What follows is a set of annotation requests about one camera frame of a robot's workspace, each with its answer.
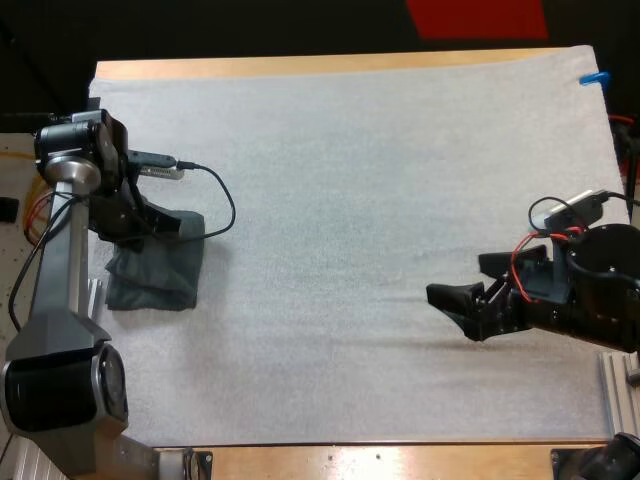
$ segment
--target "connector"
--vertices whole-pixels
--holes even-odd
[[[178,160],[176,163],[176,168],[178,170],[196,170],[200,168],[200,165],[193,162],[183,162],[182,160]]]

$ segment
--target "wire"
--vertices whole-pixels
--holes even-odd
[[[511,253],[511,274],[513,275],[513,280],[516,282],[518,290],[520,291],[520,295],[522,295],[522,298],[524,298],[527,303],[531,303],[532,300],[529,294],[525,291],[524,285],[522,285],[522,282],[520,281],[520,275],[518,275],[518,271],[516,270],[516,259],[520,250],[522,250],[535,237],[535,233],[528,234],[526,237],[520,240],[520,243],[518,243],[516,248]]]
[[[533,223],[533,218],[532,218],[532,213],[533,213],[533,209],[536,208],[537,205],[541,204],[542,202],[546,202],[548,200],[554,201],[554,202],[558,202],[562,205],[564,205],[568,211],[570,211],[574,217],[576,217],[576,219],[578,219],[580,221],[580,223],[582,223],[582,226],[585,230],[589,230],[589,225],[587,224],[587,222],[584,220],[584,218],[582,217],[582,215],[580,214],[580,212],[578,212],[573,205],[571,205],[570,203],[567,203],[565,200],[558,198],[558,197],[551,197],[551,196],[547,196],[547,197],[542,197],[539,198],[538,200],[536,200],[535,202],[533,202],[531,204],[531,206],[529,207],[529,213],[528,213],[528,218],[529,218],[529,225],[531,225],[531,228],[538,232],[538,234],[543,235],[545,237],[548,237],[552,232],[551,230],[546,230],[546,229],[542,229],[537,227],[534,223]]]
[[[149,225],[149,223],[142,218],[137,212],[135,211],[130,211],[128,214],[131,216],[131,218],[138,223],[141,227],[144,228],[144,230],[146,230],[148,233],[147,234],[140,234],[140,235],[132,235],[129,237],[122,237],[122,238],[109,238],[106,236],[101,236],[100,238],[102,238],[102,240],[108,241],[108,242],[113,242],[113,243],[121,243],[121,242],[128,242],[131,240],[141,240],[143,238],[146,238],[148,236],[153,237],[154,239],[160,241],[160,242],[165,242],[165,243],[173,243],[173,244],[180,244],[180,243],[187,243],[187,242],[195,242],[198,240],[204,240],[206,238],[211,238],[211,237],[215,237],[217,235],[221,235],[224,232],[228,231],[231,229],[231,227],[233,227],[233,225],[236,222],[236,205],[233,201],[233,198],[231,197],[231,193],[229,193],[229,189],[227,188],[227,186],[225,185],[225,183],[222,181],[222,178],[220,178],[220,175],[218,175],[216,172],[214,172],[213,170],[211,170],[209,167],[205,167],[203,165],[198,165],[197,163],[192,163],[192,162],[177,162],[176,165],[178,170],[204,170],[205,172],[211,174],[220,184],[220,187],[222,188],[224,194],[227,197],[227,200],[229,202],[229,206],[231,207],[231,219],[229,220],[229,223],[219,229],[219,230],[215,230],[213,232],[209,232],[209,233],[205,233],[202,235],[196,235],[194,237],[186,237],[186,238],[175,238],[175,237],[171,237],[171,236],[167,236],[167,235],[160,235],[158,233],[156,233],[156,231],[153,229],[153,227],[151,225]],[[116,203],[115,200],[111,200],[111,199],[107,199],[107,198],[101,198],[101,200],[106,200],[109,202],[113,202]]]
[[[38,204],[34,205],[34,208],[31,209],[31,212],[29,213],[29,219],[27,220],[27,224],[24,228],[24,235],[29,243],[31,243],[31,245],[35,245],[42,236],[42,233],[38,231],[33,234],[32,228],[36,220],[46,222],[46,218],[41,215],[41,212],[49,205],[49,203],[51,203],[51,196],[49,195],[47,197],[44,197],[43,200],[44,201],[38,202]]]
[[[581,230],[579,227],[569,227],[567,230],[576,231],[575,230],[576,228],[578,230]],[[569,241],[569,236],[562,233],[551,233],[548,236],[553,240],[562,240],[565,242]],[[522,281],[520,280],[520,274],[518,273],[518,270],[516,268],[516,260],[518,259],[518,255],[520,254],[522,249],[526,247],[527,244],[531,242],[531,240],[533,240],[534,238],[545,238],[545,236],[541,236],[537,233],[529,233],[522,240],[520,240],[520,243],[518,243],[516,248],[511,253],[511,274],[513,276],[513,281],[516,283],[516,286],[518,287],[518,291],[520,292],[520,295],[522,296],[522,298],[524,298],[525,302],[527,303],[533,303],[534,300],[531,299],[531,297],[525,290],[524,285],[522,284]]]
[[[62,215],[62,213],[65,210],[67,210],[71,205],[81,201],[81,199],[82,197],[80,196],[76,196],[76,195],[72,196],[66,202],[64,202],[62,206],[53,215],[51,215],[51,218],[49,219],[49,223],[47,224],[46,228],[42,232],[42,235],[40,236],[40,240],[38,240],[38,243],[36,243],[36,245],[33,247],[31,252],[29,253],[29,256],[27,257],[27,260],[22,265],[22,268],[20,269],[20,273],[18,273],[18,278],[16,278],[16,281],[13,284],[13,288],[11,289],[11,294],[9,295],[9,317],[11,318],[11,323],[13,323],[13,326],[18,332],[22,330],[22,327],[20,326],[20,322],[18,322],[18,318],[16,317],[15,301],[16,301],[16,296],[18,295],[18,290],[20,289],[20,285],[22,284],[22,281],[24,280],[24,277],[27,274],[27,271],[29,270],[29,266],[31,265],[31,263],[33,262],[33,259],[38,253],[38,250],[40,250],[44,246],[44,244],[50,240],[49,238],[50,236],[51,238],[53,238],[53,236],[55,235],[55,234],[49,235],[49,233],[51,232],[53,226],[55,225],[60,215]]]
[[[634,118],[627,117],[626,115],[609,115],[609,120],[612,122],[625,123],[627,125],[633,125],[636,123]]]
[[[220,235],[220,234],[230,230],[231,227],[233,227],[233,224],[236,223],[236,204],[233,202],[233,198],[231,197],[231,194],[229,193],[229,189],[227,188],[227,186],[222,181],[222,178],[220,178],[220,175],[218,175],[216,172],[211,170],[209,167],[205,167],[204,165],[198,165],[197,163],[180,162],[179,161],[176,166],[177,166],[177,168],[179,170],[204,170],[205,172],[213,175],[213,177],[220,184],[220,187],[222,188],[222,191],[224,192],[224,194],[227,197],[227,200],[229,201],[229,206],[231,207],[231,220],[229,220],[229,223],[227,224],[226,227],[221,228],[220,230],[215,230],[213,232],[205,233],[203,235],[197,235],[195,237],[174,239],[173,243],[186,243],[186,242],[193,242],[193,241],[196,241],[196,240],[204,240],[205,238],[215,237],[217,235]]]
[[[35,160],[36,157],[31,155],[30,153],[22,153],[22,152],[0,152],[0,157],[8,157],[8,158],[24,158],[25,160]]]
[[[636,207],[640,207],[640,200],[636,200],[635,198],[631,198],[627,195],[623,195],[617,192],[606,192],[608,198],[619,198],[620,200],[624,200],[625,202],[632,203]]]
[[[7,443],[4,444],[4,448],[2,449],[2,453],[0,454],[0,465],[2,465],[2,462],[4,462],[4,459],[7,456],[7,452],[9,451],[9,445],[11,445],[11,440],[13,440],[13,433],[9,434]]]

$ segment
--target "black cable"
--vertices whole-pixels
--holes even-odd
[[[534,225],[533,218],[532,218],[533,209],[537,205],[541,204],[542,202],[546,202],[548,200],[554,201],[554,202],[558,202],[558,203],[564,205],[567,208],[567,210],[570,211],[580,221],[580,223],[582,223],[582,227],[585,230],[589,230],[589,224],[584,220],[584,218],[582,217],[580,212],[578,212],[575,208],[573,208],[573,205],[571,205],[570,203],[568,203],[567,201],[565,201],[565,200],[563,200],[561,198],[551,197],[551,196],[539,198],[538,200],[533,202],[531,204],[531,206],[529,207],[529,213],[528,213],[529,225],[531,225],[531,228],[533,228],[533,230],[538,232],[540,235],[543,235],[543,236],[546,236],[546,237],[548,237],[551,233],[554,233],[551,230],[538,228],[536,225]]]
[[[220,234],[230,230],[231,227],[233,227],[233,224],[236,223],[236,204],[233,202],[233,198],[231,198],[231,194],[229,193],[229,189],[227,189],[227,186],[222,181],[222,178],[220,178],[220,175],[218,175],[216,172],[211,170],[209,167],[205,167],[204,165],[198,165],[197,163],[192,163],[192,162],[180,162],[179,161],[176,164],[176,168],[178,170],[204,170],[205,172],[213,175],[213,177],[220,184],[220,187],[222,188],[222,191],[227,196],[227,200],[229,201],[229,206],[231,207],[231,220],[229,221],[229,223],[227,224],[226,227],[221,228],[220,230],[216,230],[214,232],[205,233],[203,235],[197,235],[195,237],[178,238],[178,239],[175,239],[173,241],[173,243],[186,243],[186,242],[193,242],[193,241],[196,241],[196,240],[204,240],[205,238],[215,237],[216,235],[220,235]]]
[[[22,327],[20,326],[20,322],[18,322],[18,318],[16,317],[14,304],[16,301],[16,296],[18,295],[18,290],[20,289],[20,285],[22,284],[24,277],[27,274],[27,271],[29,270],[29,266],[33,262],[33,259],[38,253],[38,250],[40,250],[50,240],[49,237],[53,238],[55,236],[55,233],[51,232],[51,230],[54,224],[56,223],[56,221],[58,220],[58,218],[60,217],[60,215],[62,215],[62,213],[65,210],[67,210],[71,205],[81,201],[82,198],[83,197],[80,197],[80,196],[72,196],[66,202],[64,202],[62,206],[51,216],[51,218],[49,219],[49,223],[47,224],[47,227],[44,229],[44,231],[42,232],[42,235],[40,236],[40,240],[38,240],[38,243],[36,243],[36,245],[33,247],[31,252],[29,253],[29,256],[27,257],[27,260],[22,265],[22,268],[20,269],[20,273],[18,273],[18,278],[13,284],[13,288],[11,289],[11,294],[9,295],[9,317],[11,317],[11,323],[13,323],[13,326],[18,332],[22,329]]]
[[[178,170],[204,170],[205,172],[213,175],[213,177],[218,181],[218,183],[220,184],[220,187],[222,187],[222,190],[224,191],[224,194],[227,197],[227,200],[229,201],[229,206],[231,207],[231,220],[229,221],[229,223],[224,228],[221,228],[219,230],[215,230],[213,232],[205,233],[205,234],[202,234],[202,235],[197,235],[195,237],[175,238],[175,237],[171,237],[171,236],[167,236],[167,235],[160,235],[160,234],[156,233],[156,231],[153,229],[153,227],[151,225],[149,225],[149,223],[144,218],[142,218],[137,212],[132,210],[132,211],[128,212],[128,215],[130,215],[131,218],[135,222],[137,222],[141,227],[143,227],[148,233],[147,234],[132,235],[132,236],[129,236],[129,237],[122,237],[122,238],[109,238],[109,237],[106,237],[106,236],[101,236],[102,240],[107,241],[107,242],[113,242],[113,243],[122,243],[122,242],[128,242],[128,241],[132,241],[132,240],[141,240],[143,238],[151,236],[151,237],[153,237],[154,239],[156,239],[156,240],[158,240],[160,242],[179,244],[179,243],[195,242],[197,240],[204,240],[205,238],[215,237],[217,235],[220,235],[220,234],[230,230],[231,227],[233,227],[233,225],[236,222],[236,205],[235,205],[235,203],[233,201],[233,198],[231,197],[231,193],[229,193],[229,189],[227,188],[225,183],[222,181],[222,178],[220,178],[220,175],[218,175],[216,172],[211,170],[209,167],[205,167],[203,165],[198,165],[197,163],[192,163],[192,162],[177,162],[176,168]]]
[[[0,454],[0,465],[2,465],[2,462],[4,462],[4,459],[7,456],[7,451],[9,450],[9,445],[11,445],[11,440],[13,440],[13,433],[9,434],[7,443],[4,444],[4,448],[2,449],[2,453]]]
[[[617,192],[605,192],[605,193],[607,195],[607,198],[619,198],[620,200],[624,200],[625,202],[631,203],[636,207],[640,207],[640,200],[636,200],[635,198],[631,198],[627,195],[623,195]]]

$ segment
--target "wooden table edge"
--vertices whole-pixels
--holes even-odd
[[[522,60],[558,50],[560,49],[529,48],[296,57],[101,61],[98,62],[95,78],[101,80],[224,78],[446,67]]]

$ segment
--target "red object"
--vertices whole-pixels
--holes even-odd
[[[428,40],[546,40],[541,0],[407,0]]]

